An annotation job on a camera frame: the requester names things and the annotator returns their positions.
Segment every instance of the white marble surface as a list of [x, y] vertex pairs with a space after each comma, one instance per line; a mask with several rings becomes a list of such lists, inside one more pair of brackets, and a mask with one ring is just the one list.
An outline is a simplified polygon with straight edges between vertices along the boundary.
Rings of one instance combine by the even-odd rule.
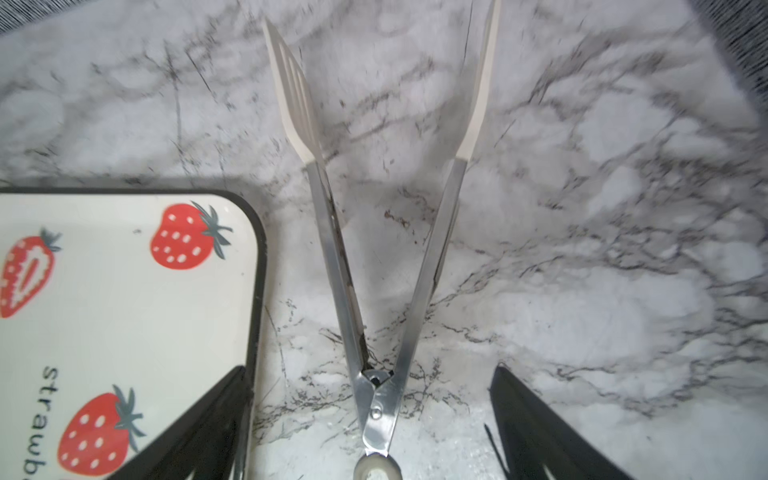
[[[0, 184], [227, 188], [260, 213], [255, 478], [362, 454], [260, 16], [311, 85], [369, 347], [389, 366], [487, 0], [97, 0], [0, 37]], [[765, 478], [766, 155], [684, 0], [507, 0], [492, 107], [392, 444], [501, 478], [503, 361], [636, 478]]]

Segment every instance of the strawberry leaf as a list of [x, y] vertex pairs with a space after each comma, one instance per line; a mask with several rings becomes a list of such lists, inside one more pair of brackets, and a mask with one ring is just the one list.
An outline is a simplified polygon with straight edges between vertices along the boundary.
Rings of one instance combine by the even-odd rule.
[[219, 214], [216, 213], [216, 209], [213, 208], [211, 205], [208, 205], [208, 208], [210, 208], [210, 214], [205, 211], [205, 209], [195, 203], [191, 202], [195, 208], [200, 212], [200, 219], [205, 223], [205, 226], [208, 227], [207, 230], [202, 232], [202, 234], [206, 237], [213, 237], [214, 239], [214, 252], [216, 252], [217, 257], [223, 259], [224, 258], [224, 250], [221, 248], [222, 246], [231, 245], [229, 240], [224, 238], [224, 236], [221, 234], [221, 230], [226, 230], [228, 232], [232, 232], [232, 228], [230, 227], [223, 227], [219, 225]]
[[42, 227], [40, 229], [40, 239], [43, 240], [43, 243], [51, 252], [61, 252], [61, 247], [54, 245], [54, 243], [56, 243], [56, 240], [60, 238], [61, 238], [60, 233], [51, 233], [47, 231], [45, 227]]
[[120, 417], [120, 420], [115, 424], [115, 429], [117, 430], [128, 430], [128, 444], [131, 446], [131, 448], [134, 450], [134, 452], [138, 452], [138, 446], [136, 445], [136, 437], [143, 437], [146, 436], [141, 430], [136, 428], [136, 425], [134, 425], [134, 420], [142, 419], [144, 415], [141, 413], [134, 413], [134, 405], [136, 403], [136, 395], [134, 394], [134, 390], [131, 389], [128, 392], [128, 401], [125, 401], [125, 395], [123, 395], [123, 392], [116, 386], [112, 386], [114, 388], [114, 394], [118, 397], [118, 403], [115, 405], [115, 410], [118, 412], [118, 416]]

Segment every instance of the gray fabric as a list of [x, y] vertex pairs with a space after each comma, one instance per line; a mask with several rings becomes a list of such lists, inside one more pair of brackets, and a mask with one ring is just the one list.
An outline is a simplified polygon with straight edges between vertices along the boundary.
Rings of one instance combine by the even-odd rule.
[[0, 35], [84, 0], [0, 0]]
[[720, 52], [768, 123], [768, 2], [690, 0], [717, 38]]

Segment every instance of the red strawberry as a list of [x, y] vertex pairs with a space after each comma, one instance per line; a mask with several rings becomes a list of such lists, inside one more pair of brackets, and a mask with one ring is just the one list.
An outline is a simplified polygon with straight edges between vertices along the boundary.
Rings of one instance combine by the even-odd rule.
[[219, 230], [232, 229], [219, 225], [219, 216], [210, 205], [210, 214], [200, 205], [192, 205], [175, 204], [163, 212], [160, 228], [150, 243], [152, 256], [160, 265], [189, 270], [208, 258], [211, 250], [224, 258], [221, 246], [230, 242]]
[[134, 435], [143, 437], [144, 433], [133, 421], [143, 415], [133, 413], [134, 390], [126, 402], [123, 392], [112, 387], [114, 393], [86, 403], [64, 430], [58, 443], [58, 463], [64, 469], [80, 475], [105, 475], [123, 465], [129, 445], [138, 452]]
[[22, 238], [5, 257], [0, 280], [0, 316], [9, 318], [42, 290], [51, 276], [54, 242], [61, 236], [45, 228], [38, 237]]

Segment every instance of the cutting board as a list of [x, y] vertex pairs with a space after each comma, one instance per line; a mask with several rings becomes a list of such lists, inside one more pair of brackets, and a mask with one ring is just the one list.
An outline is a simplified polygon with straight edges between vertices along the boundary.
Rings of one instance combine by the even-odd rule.
[[0, 194], [0, 478], [106, 478], [234, 366], [264, 239], [239, 197]]

